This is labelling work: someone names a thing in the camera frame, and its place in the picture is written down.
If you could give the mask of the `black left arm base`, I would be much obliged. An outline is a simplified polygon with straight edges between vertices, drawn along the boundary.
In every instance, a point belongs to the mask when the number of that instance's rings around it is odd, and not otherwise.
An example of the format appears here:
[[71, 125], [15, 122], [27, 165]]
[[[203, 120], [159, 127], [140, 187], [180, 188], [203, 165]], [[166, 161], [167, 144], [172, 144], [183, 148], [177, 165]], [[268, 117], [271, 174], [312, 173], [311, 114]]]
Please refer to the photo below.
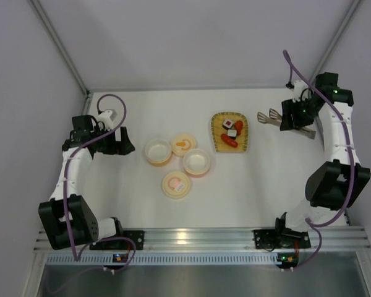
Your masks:
[[124, 230], [123, 239], [117, 239], [112, 236], [105, 240], [100, 240], [89, 247], [92, 251], [125, 251], [133, 250], [132, 243], [136, 250], [143, 250], [145, 232], [143, 230]]

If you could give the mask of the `red sushi roll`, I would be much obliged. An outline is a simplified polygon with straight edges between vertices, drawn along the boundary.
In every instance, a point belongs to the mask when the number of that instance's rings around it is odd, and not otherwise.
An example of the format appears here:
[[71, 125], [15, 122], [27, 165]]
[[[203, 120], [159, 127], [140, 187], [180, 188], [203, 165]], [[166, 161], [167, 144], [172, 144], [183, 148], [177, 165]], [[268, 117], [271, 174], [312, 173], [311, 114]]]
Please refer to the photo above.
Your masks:
[[231, 119], [225, 119], [223, 121], [222, 127], [225, 130], [230, 130], [230, 129], [232, 129], [233, 125], [234, 125], [234, 121], [233, 120], [231, 120]]

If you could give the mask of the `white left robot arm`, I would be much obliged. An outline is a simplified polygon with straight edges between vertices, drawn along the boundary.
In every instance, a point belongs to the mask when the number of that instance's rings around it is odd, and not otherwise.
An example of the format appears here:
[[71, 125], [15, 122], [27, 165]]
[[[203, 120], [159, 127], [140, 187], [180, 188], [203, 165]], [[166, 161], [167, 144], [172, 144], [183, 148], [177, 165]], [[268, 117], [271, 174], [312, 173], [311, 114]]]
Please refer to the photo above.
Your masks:
[[63, 163], [59, 179], [38, 214], [48, 241], [54, 250], [97, 242], [103, 238], [122, 236], [116, 217], [98, 219], [83, 198], [82, 191], [88, 168], [96, 153], [128, 155], [135, 151], [126, 127], [120, 128], [116, 140], [114, 110], [100, 112], [97, 117], [72, 118], [73, 130], [62, 145]]

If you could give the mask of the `metal serving tongs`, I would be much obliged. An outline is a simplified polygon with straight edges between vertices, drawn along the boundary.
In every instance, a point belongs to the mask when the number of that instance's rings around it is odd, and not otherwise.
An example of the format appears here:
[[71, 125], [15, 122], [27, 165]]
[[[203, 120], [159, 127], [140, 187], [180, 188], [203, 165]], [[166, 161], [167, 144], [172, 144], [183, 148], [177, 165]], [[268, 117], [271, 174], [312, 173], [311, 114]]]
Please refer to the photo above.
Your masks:
[[[269, 115], [265, 115], [262, 112], [257, 113], [257, 121], [262, 124], [271, 124], [277, 127], [281, 126], [282, 116], [273, 108], [269, 109]], [[300, 130], [292, 130], [294, 133], [306, 136], [309, 139], [314, 139], [316, 132], [309, 128], [303, 127]]]

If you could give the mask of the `red toy sausage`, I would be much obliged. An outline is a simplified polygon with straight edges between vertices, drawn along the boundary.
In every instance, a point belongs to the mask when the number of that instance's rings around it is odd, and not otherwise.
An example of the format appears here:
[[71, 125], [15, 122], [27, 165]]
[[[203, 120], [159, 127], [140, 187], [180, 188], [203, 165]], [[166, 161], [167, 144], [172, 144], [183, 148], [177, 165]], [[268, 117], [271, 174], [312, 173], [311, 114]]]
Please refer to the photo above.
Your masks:
[[237, 148], [238, 146], [238, 143], [227, 134], [222, 134], [221, 140], [230, 147]]

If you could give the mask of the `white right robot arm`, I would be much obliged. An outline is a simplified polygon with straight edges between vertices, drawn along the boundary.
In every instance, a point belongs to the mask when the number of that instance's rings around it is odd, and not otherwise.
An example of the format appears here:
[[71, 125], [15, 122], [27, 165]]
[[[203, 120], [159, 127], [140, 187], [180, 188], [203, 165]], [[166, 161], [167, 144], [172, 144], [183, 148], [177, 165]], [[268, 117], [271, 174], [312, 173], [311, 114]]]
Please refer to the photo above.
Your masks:
[[370, 180], [361, 165], [352, 136], [353, 94], [339, 88], [338, 75], [319, 74], [310, 87], [303, 80], [288, 82], [292, 98], [281, 104], [281, 131], [300, 131], [316, 125], [322, 135], [325, 161], [307, 179], [305, 199], [276, 219], [275, 229], [285, 238], [302, 239], [311, 225], [335, 222], [351, 207]]

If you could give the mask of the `green sushi roll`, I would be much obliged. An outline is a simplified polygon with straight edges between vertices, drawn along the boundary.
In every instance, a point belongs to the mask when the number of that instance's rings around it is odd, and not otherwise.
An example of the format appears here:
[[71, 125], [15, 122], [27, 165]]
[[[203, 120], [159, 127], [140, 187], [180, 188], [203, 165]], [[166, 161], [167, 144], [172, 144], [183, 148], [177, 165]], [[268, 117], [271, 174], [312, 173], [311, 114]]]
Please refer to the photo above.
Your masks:
[[237, 131], [235, 129], [229, 129], [227, 130], [227, 136], [235, 140], [237, 138]]

